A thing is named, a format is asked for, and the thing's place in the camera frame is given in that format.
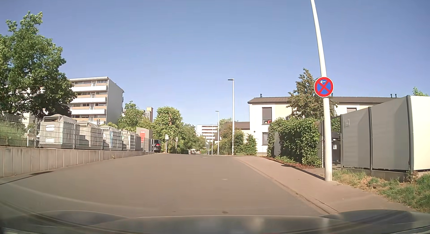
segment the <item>lamp post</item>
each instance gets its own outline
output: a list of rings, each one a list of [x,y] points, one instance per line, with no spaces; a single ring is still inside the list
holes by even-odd
[[[323,50],[323,41],[321,39],[320,23],[316,14],[315,0],[310,0],[312,14],[314,15],[316,43],[318,45],[318,56],[320,58],[321,77],[327,77],[325,70],[325,59]],[[324,180],[331,181],[332,176],[332,159],[331,159],[331,119],[330,119],[330,100],[325,97],[322,99],[322,108],[324,112]]]
[[[219,110],[216,110],[215,112],[218,112],[217,132],[216,132],[218,142],[216,144],[216,146],[217,146],[216,154],[219,155]]]
[[[231,134],[231,154],[234,155],[234,79],[228,79],[233,82],[233,116],[231,117],[232,134]]]

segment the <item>balcony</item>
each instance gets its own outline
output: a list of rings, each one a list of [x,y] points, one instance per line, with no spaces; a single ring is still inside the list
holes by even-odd
[[[72,109],[72,115],[103,115],[106,114],[106,109]]]
[[[103,96],[103,97],[78,97],[72,101],[72,103],[104,103],[104,102],[106,102],[106,96]]]
[[[72,87],[74,92],[84,92],[84,91],[106,91],[108,90],[107,85],[100,86],[74,86]]]

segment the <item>red sign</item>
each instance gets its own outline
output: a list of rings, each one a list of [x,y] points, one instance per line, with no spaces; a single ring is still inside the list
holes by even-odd
[[[140,131],[140,142],[145,141],[145,131]]]
[[[329,77],[319,77],[314,83],[315,94],[319,97],[327,97],[333,93],[333,81]]]

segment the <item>window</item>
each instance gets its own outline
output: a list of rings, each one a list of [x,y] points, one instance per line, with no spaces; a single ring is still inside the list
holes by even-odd
[[[272,122],[272,107],[263,107],[263,125],[270,124]]]
[[[267,135],[267,132],[263,132],[263,143],[261,145],[267,146],[268,139],[269,139],[269,137]]]

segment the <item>parked car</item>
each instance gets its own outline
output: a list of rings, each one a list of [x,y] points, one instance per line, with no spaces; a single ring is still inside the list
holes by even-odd
[[[160,153],[161,152],[161,145],[160,145],[160,140],[158,139],[154,139],[154,153]]]

